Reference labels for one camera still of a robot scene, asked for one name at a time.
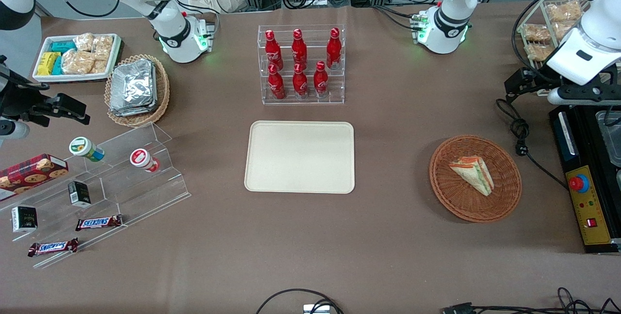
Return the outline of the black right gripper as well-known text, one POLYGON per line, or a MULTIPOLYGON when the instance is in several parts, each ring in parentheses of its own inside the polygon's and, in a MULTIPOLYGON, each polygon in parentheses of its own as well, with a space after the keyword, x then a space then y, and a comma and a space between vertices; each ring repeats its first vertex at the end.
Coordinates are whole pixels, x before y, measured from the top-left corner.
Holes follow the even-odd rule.
POLYGON ((32 83, 27 78, 13 72, 6 65, 6 56, 0 57, 0 100, 1 115, 14 121, 29 121, 38 126, 48 127, 49 116, 73 119, 89 125, 90 116, 86 104, 64 93, 56 95, 56 112, 49 104, 50 97, 41 92, 49 90, 47 83, 32 83))

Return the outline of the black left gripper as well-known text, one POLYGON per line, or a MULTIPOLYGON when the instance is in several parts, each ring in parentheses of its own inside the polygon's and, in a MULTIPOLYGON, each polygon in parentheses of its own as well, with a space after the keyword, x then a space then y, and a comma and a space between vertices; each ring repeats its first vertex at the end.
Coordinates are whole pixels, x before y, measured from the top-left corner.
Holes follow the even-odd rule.
POLYGON ((504 82, 505 100, 512 104, 517 97, 525 94, 536 94, 539 97, 548 95, 553 89, 553 82, 537 75, 532 70, 522 67, 504 82))

